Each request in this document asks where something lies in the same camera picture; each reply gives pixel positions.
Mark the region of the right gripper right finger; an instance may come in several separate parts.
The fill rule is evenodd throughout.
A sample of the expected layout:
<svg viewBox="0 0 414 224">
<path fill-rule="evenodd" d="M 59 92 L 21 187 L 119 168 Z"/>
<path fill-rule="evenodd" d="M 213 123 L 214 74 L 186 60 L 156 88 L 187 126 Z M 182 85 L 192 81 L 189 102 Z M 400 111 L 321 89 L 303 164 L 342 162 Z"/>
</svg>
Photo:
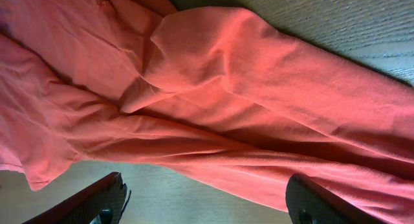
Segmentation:
<svg viewBox="0 0 414 224">
<path fill-rule="evenodd" d="M 285 201 L 293 224 L 385 224 L 301 174 L 290 177 Z"/>
</svg>

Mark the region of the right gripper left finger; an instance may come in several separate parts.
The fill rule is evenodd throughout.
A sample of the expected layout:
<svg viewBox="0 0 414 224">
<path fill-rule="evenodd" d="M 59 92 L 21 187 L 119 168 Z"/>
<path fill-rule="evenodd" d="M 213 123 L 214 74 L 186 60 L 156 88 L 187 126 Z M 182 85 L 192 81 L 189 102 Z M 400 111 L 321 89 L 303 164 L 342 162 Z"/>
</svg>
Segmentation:
<svg viewBox="0 0 414 224">
<path fill-rule="evenodd" d="M 111 172 L 23 224 L 119 224 L 127 204 L 122 174 Z"/>
</svg>

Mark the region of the orange soccer t-shirt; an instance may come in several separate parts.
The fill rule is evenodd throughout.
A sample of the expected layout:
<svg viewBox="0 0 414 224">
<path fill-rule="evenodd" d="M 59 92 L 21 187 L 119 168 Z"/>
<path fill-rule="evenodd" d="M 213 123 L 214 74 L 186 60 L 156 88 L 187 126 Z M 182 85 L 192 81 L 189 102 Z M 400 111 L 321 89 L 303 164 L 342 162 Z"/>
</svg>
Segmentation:
<svg viewBox="0 0 414 224">
<path fill-rule="evenodd" d="M 285 211 L 293 174 L 413 222 L 413 89 L 244 8 L 1 0 L 1 169 L 154 164 Z"/>
</svg>

